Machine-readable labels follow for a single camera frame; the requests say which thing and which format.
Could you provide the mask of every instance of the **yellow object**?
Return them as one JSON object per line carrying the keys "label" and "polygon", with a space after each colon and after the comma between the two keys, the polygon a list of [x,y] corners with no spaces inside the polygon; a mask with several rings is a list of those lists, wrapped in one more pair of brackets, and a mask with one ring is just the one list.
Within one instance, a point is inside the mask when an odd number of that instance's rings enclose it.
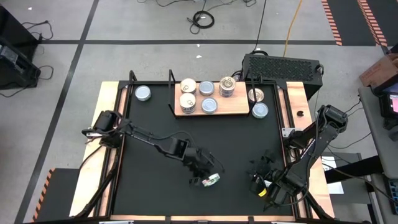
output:
{"label": "yellow object", "polygon": [[299,12],[299,9],[300,9],[300,7],[301,7],[301,3],[303,3],[303,0],[300,0],[300,2],[298,3],[296,12],[294,13],[293,20],[292,20],[292,22],[290,23],[289,31],[287,31],[287,37],[286,37],[285,50],[284,50],[284,56],[283,56],[283,57],[285,57],[286,50],[287,50],[287,43],[289,42],[290,30],[292,29],[294,20],[296,20],[297,13]]}
{"label": "yellow object", "polygon": [[267,193],[267,189],[262,190],[262,192],[259,193],[259,196],[262,197]]}

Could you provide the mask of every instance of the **yellow cable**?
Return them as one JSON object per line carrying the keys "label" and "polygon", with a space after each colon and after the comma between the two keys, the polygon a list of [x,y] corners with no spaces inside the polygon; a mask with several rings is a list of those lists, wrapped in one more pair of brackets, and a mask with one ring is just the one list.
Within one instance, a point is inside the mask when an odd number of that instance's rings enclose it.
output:
{"label": "yellow cable", "polygon": [[292,20],[292,22],[290,23],[289,31],[287,32],[287,37],[286,37],[286,42],[285,42],[285,50],[284,50],[284,56],[283,56],[283,57],[285,57],[286,50],[287,50],[287,43],[289,42],[290,30],[292,29],[294,20],[296,20],[297,13],[299,12],[299,9],[300,9],[300,7],[301,7],[301,3],[303,3],[303,0],[300,0],[300,2],[298,3],[296,12],[294,13],[293,20]]}

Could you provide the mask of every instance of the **silver can lid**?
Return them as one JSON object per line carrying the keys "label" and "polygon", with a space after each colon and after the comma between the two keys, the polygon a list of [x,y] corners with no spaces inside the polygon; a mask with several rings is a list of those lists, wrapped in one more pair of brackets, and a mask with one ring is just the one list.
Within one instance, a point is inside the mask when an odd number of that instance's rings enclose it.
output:
{"label": "silver can lid", "polygon": [[201,109],[207,114],[212,114],[217,110],[217,101],[214,98],[205,98],[201,102]]}
{"label": "silver can lid", "polygon": [[268,114],[268,106],[265,103],[256,103],[251,113],[255,118],[264,118]]}
{"label": "silver can lid", "polygon": [[224,77],[220,81],[220,88],[223,90],[233,90],[235,89],[236,81],[232,77]]}
{"label": "silver can lid", "polygon": [[186,78],[181,81],[180,87],[183,93],[194,93],[197,89],[197,83],[191,78]]}
{"label": "silver can lid", "polygon": [[203,81],[199,84],[200,93],[208,96],[214,93],[214,84],[210,81]]}
{"label": "silver can lid", "polygon": [[135,95],[138,100],[146,101],[150,98],[150,89],[148,86],[139,86],[136,88]]}
{"label": "silver can lid", "polygon": [[195,95],[192,93],[184,93],[180,96],[180,106],[183,108],[192,108],[196,102]]}
{"label": "silver can lid", "polygon": [[[260,90],[259,88],[255,88],[254,91],[256,91],[257,102],[262,101],[264,99],[264,92],[262,90]],[[253,89],[249,90],[248,97],[249,97],[249,100],[254,102]]]}

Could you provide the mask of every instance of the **white paper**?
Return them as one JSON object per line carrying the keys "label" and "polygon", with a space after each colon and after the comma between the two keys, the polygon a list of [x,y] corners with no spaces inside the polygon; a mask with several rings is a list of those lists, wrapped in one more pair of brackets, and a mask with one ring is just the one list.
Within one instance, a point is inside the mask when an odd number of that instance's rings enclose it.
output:
{"label": "white paper", "polygon": [[[322,163],[329,165],[333,168],[337,167],[335,158],[333,156],[322,156]],[[323,166],[324,171],[328,171],[331,169],[328,166],[324,166],[324,165],[322,165],[322,166]],[[343,190],[343,186],[342,186],[341,182],[328,184],[328,188],[329,188],[329,194],[344,194],[344,190]]]}

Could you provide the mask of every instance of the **gray floor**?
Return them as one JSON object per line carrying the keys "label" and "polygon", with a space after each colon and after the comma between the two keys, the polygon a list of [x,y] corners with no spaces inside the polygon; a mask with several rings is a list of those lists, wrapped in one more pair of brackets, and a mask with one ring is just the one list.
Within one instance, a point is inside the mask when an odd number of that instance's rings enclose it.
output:
{"label": "gray floor", "polygon": [[[186,17],[200,10],[201,3],[181,2],[166,8],[154,1],[100,0],[87,39],[101,40],[176,40],[249,39],[257,36],[263,1],[246,8],[242,1],[212,10],[214,27],[189,33]],[[0,1],[20,22],[49,20],[54,39],[78,40],[81,37],[93,0]],[[165,4],[170,1],[159,1]],[[299,0],[268,0],[261,39],[283,40]],[[208,7],[219,1],[209,1]],[[34,31],[50,35],[48,27]],[[304,1],[297,16],[291,40],[333,40],[320,1]],[[30,221],[47,171],[53,167],[77,168],[83,157],[87,128],[94,113],[102,81],[125,80],[134,70],[140,80],[166,80],[168,69],[177,79],[192,77],[217,80],[240,69],[245,53],[253,45],[85,45],[44,162],[25,221]],[[260,45],[270,55],[282,56],[283,45]],[[34,58],[38,66],[51,65],[53,79],[40,81],[12,98],[0,98],[0,217],[13,223],[35,166],[49,123],[55,110],[76,45],[41,45]],[[331,104],[347,110],[358,101],[358,76],[382,57],[380,47],[339,47],[336,45],[290,45],[286,57],[309,58],[325,66],[324,86],[317,107]],[[315,107],[315,97],[310,108]],[[332,142],[347,144],[369,132],[362,110],[352,115],[345,133]],[[362,157],[376,154],[373,140],[366,138],[344,152],[359,152]],[[334,205],[336,216],[348,221],[369,219],[358,205]]]}

